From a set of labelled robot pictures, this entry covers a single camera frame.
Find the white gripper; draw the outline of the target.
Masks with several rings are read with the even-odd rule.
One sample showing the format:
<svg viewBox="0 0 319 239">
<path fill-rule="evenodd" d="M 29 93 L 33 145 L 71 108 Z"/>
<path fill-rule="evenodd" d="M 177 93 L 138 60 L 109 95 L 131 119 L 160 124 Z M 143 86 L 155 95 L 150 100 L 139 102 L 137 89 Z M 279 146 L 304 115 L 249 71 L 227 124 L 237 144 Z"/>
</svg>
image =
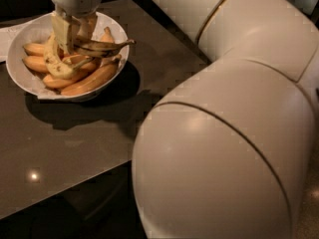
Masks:
<svg viewBox="0 0 319 239">
<path fill-rule="evenodd" d="M 74 39 L 77 34 L 83 38 L 92 38 L 98 19 L 97 14 L 94 12 L 97 10 L 102 0 L 51 1 L 54 3 L 56 11 L 53 12 L 51 16 L 52 28 L 55 33 L 56 41 L 64 52 L 72 54 L 74 52 Z"/>
</svg>

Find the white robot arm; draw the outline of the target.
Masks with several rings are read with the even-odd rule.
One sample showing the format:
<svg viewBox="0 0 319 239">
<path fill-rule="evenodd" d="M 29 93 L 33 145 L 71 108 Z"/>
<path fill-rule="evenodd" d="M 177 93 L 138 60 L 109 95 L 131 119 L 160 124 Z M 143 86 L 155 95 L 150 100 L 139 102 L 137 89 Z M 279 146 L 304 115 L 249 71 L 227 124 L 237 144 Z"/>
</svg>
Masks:
<svg viewBox="0 0 319 239">
<path fill-rule="evenodd" d="M 286 0 L 153 0 L 209 57 L 134 145 L 148 239 L 295 239 L 318 130 L 318 31 Z"/>
</svg>

